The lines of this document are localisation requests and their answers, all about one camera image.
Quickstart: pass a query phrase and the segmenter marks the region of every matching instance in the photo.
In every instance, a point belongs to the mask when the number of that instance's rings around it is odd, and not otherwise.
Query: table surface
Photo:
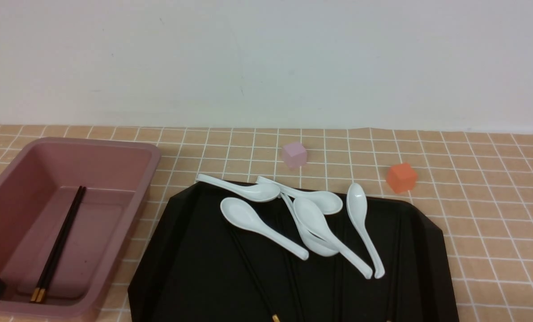
[[[27,143],[43,136],[155,144],[162,159],[150,197],[99,321],[129,322],[127,286],[166,201],[197,173],[291,187],[366,194],[415,204],[444,232],[462,322],[533,322],[533,135],[435,131],[148,128],[0,125],[0,173]],[[290,170],[279,149],[301,141],[308,163]],[[418,173],[409,193],[385,183],[390,165]],[[0,316],[0,321],[33,321]]]

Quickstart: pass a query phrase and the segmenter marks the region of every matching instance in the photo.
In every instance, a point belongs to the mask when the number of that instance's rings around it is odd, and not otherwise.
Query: black tray
[[[334,234],[368,265],[344,208],[326,216]],[[129,285],[134,322],[271,322],[219,204],[231,192],[197,183],[173,196]],[[262,220],[302,245],[282,199],[252,203]],[[368,198],[366,227],[385,266],[367,280],[342,256],[301,261],[274,242],[236,229],[281,322],[384,322],[394,253],[394,322],[458,321],[442,231],[407,202]]]

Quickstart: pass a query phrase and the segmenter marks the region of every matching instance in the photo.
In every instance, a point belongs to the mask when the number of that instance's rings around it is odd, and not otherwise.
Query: pink plastic container
[[[0,314],[93,321],[160,159],[154,145],[47,137],[0,175]],[[45,304],[29,304],[78,186],[88,188]]]

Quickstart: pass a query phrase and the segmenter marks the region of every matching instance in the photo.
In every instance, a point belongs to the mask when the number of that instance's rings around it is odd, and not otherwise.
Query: white ceramic spoon
[[[308,249],[310,249],[311,251],[324,257],[330,257],[330,256],[336,255],[338,251],[332,245],[330,245],[325,240],[321,240],[320,238],[314,236],[298,220],[298,218],[296,217],[296,214],[294,213],[294,206],[289,196],[285,194],[280,194],[280,197],[282,198],[282,200],[284,200],[286,206],[288,207],[288,210],[290,214],[292,215],[292,219],[294,220],[294,223],[296,224],[296,228],[298,229],[298,233],[304,245],[306,245],[306,247],[308,247]]]
[[[306,198],[312,200],[316,206],[320,208],[322,214],[325,215],[335,214],[342,210],[342,207],[344,206],[342,199],[330,191],[300,191],[260,176],[256,178],[256,183],[260,183],[261,185],[263,183],[272,183],[277,185],[283,194],[287,194],[292,198]]]
[[[368,280],[372,278],[372,268],[368,266],[356,253],[342,243],[330,230],[324,214],[320,212],[314,202],[306,198],[296,198],[294,200],[294,212],[298,220],[314,235],[331,243],[338,249],[354,267],[360,271]]]
[[[199,174],[195,181],[206,182],[210,185],[221,187],[254,202],[268,202],[274,200],[280,194],[280,188],[272,183],[260,184],[253,186],[239,186],[234,183],[226,182],[209,175]]]
[[[254,209],[243,200],[238,198],[223,199],[221,201],[221,212],[236,227],[267,237],[303,261],[308,259],[309,253],[304,247],[270,228],[261,220]]]
[[[368,213],[368,200],[366,199],[366,194],[361,185],[357,183],[352,183],[348,189],[348,194],[346,195],[346,208],[348,209],[348,216],[350,216],[350,221],[354,225],[354,228],[360,234],[360,237],[364,241],[368,253],[372,258],[372,262],[375,268],[374,277],[380,279],[385,274],[384,265],[379,258],[377,250],[375,250],[372,239],[368,234],[366,229],[366,214]]]

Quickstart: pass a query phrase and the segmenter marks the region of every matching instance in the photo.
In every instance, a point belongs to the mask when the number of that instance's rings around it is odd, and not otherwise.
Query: chopstick
[[[254,271],[252,264],[248,260],[248,256],[246,255],[246,252],[244,251],[244,248],[242,247],[242,244],[240,243],[240,240],[238,236],[236,235],[234,228],[229,223],[227,223],[227,226],[228,226],[227,229],[229,230],[232,241],[234,242],[236,249],[238,250],[240,258],[242,258],[242,261],[244,261],[246,271],[250,274],[250,277],[252,278],[252,281],[254,283],[254,286],[256,287],[256,290],[258,291],[258,293],[260,293],[262,302],[264,303],[264,305],[266,306],[266,309],[270,312],[272,316],[272,321],[280,322],[278,318],[278,314],[276,314],[276,312],[274,311],[272,303],[270,302],[268,295],[266,295],[266,291],[264,291],[264,287],[262,287],[262,283],[260,283],[260,280],[258,279],[258,275],[256,275],[256,271]]]
[[[399,283],[399,257],[400,257],[400,243],[401,243],[401,218],[398,216],[396,226],[396,240],[393,245],[393,259],[392,259],[392,277],[389,284],[388,308],[386,322],[393,322],[397,307],[397,284]]]
[[[46,265],[43,267],[38,283],[31,295],[30,303],[42,303],[45,300],[47,289],[50,287],[51,279],[53,279],[57,265],[60,262],[61,254],[64,250],[65,243],[68,240],[69,232],[72,229],[73,222],[76,218],[77,211],[80,208],[86,189],[87,188],[83,186],[80,186],[77,189],[76,196],[73,198],[72,205],[64,219],[64,224],[61,226],[50,255],[47,258]]]

